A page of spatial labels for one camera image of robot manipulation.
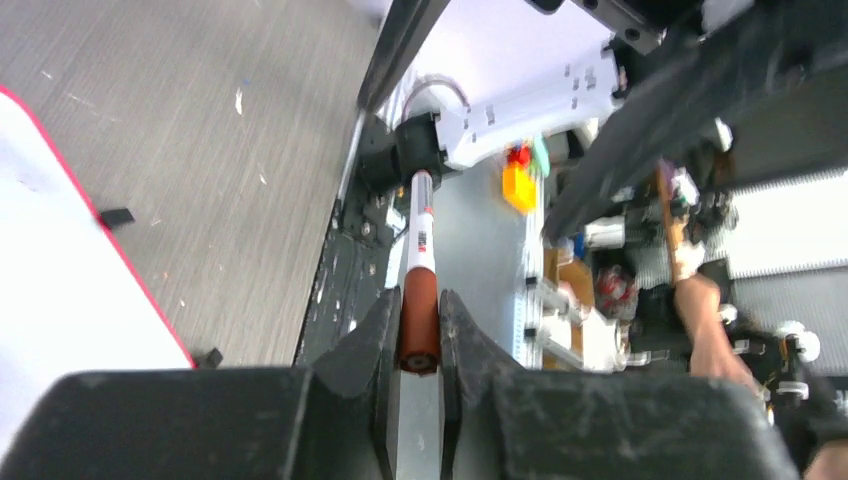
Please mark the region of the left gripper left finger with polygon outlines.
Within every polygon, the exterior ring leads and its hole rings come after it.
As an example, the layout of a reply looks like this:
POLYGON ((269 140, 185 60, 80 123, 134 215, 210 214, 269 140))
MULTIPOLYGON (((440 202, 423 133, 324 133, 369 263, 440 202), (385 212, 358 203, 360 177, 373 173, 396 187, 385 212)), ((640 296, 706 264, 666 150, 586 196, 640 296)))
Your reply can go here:
POLYGON ((36 404, 5 479, 390 479, 401 294, 296 367, 91 372, 36 404))

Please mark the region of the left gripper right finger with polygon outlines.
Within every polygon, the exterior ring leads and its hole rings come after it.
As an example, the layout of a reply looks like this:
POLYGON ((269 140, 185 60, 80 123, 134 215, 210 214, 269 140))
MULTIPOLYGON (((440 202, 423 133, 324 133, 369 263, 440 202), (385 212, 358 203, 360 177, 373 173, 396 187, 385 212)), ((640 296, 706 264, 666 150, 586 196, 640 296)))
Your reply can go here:
POLYGON ((440 299, 444 479, 795 479, 745 388, 685 375, 528 370, 440 299))

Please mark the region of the pink framed whiteboard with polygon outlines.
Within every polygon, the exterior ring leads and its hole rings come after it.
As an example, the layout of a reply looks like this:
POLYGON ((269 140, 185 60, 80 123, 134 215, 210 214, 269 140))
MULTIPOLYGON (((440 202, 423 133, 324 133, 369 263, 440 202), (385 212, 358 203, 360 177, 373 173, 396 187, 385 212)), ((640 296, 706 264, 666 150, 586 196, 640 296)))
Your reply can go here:
POLYGON ((1 446, 58 379, 191 356, 34 112, 1 92, 1 446))

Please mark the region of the person forearm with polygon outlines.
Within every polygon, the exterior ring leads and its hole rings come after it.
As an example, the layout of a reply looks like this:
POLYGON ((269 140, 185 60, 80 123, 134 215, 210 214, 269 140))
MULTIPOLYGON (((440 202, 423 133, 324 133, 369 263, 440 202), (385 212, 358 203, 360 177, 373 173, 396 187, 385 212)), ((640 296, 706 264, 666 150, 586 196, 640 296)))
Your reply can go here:
POLYGON ((759 384, 734 352, 721 323, 718 286, 710 279, 695 274, 675 284, 674 301, 692 342, 690 373, 728 380, 758 395, 759 384))

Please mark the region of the white marker pen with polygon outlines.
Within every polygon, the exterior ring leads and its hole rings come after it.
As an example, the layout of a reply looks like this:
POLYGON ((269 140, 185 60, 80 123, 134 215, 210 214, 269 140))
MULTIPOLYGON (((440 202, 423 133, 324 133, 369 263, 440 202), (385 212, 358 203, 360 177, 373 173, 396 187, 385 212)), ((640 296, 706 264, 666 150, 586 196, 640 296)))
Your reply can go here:
POLYGON ((416 172, 409 189, 407 272, 400 314, 398 361, 402 370, 434 373, 440 361, 439 290, 434 255, 433 179, 416 172))

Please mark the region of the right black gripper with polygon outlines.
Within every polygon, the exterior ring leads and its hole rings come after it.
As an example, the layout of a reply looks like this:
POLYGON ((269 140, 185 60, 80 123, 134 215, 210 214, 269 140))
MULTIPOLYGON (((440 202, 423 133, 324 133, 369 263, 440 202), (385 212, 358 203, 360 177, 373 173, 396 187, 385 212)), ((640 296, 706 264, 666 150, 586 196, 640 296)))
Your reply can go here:
POLYGON ((600 217, 621 188, 685 148, 715 118, 745 114, 847 64, 844 1, 757 1, 658 65, 601 127, 542 229, 557 242, 600 217))

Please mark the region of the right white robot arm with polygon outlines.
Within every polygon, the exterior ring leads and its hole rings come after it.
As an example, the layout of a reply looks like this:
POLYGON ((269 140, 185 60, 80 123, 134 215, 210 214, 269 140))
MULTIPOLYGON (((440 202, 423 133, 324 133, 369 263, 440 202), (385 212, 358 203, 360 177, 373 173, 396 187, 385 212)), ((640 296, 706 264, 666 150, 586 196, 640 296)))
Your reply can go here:
POLYGON ((606 212, 662 156, 692 149, 708 121, 744 117, 846 65, 845 2, 756 1, 704 37, 677 24, 646 54, 613 40, 491 100, 404 120, 386 147, 360 155, 354 179, 383 195, 419 171, 441 180, 532 134, 600 118, 547 217, 553 240, 606 212))

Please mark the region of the brown marker cap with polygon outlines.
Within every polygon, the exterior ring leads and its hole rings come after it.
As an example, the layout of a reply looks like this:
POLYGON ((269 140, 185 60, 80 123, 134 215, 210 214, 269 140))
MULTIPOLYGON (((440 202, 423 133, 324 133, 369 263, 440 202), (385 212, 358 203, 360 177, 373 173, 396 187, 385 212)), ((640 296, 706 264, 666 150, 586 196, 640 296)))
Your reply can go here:
POLYGON ((404 280, 398 362, 420 376, 436 372, 441 355, 438 283, 434 272, 414 267, 404 280))

